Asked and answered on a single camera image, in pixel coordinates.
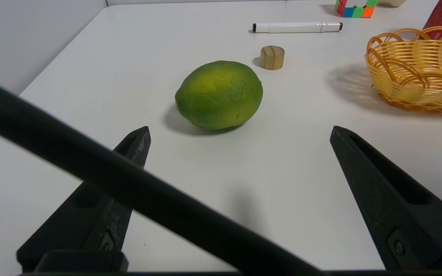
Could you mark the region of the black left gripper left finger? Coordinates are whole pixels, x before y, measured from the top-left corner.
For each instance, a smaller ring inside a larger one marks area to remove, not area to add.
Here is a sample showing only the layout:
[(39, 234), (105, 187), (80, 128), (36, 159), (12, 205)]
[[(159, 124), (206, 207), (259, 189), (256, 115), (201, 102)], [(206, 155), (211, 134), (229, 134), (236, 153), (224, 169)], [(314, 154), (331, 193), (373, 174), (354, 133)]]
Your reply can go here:
[(81, 183), (17, 250), (24, 273), (117, 273), (132, 210)]

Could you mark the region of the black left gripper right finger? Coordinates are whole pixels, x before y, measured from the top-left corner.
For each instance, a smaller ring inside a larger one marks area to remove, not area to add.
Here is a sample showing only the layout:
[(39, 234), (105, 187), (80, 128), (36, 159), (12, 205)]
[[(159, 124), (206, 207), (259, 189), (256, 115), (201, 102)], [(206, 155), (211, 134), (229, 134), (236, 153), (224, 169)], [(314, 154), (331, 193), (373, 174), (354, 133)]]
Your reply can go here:
[(330, 143), (388, 271), (442, 271), (442, 200), (356, 133)]

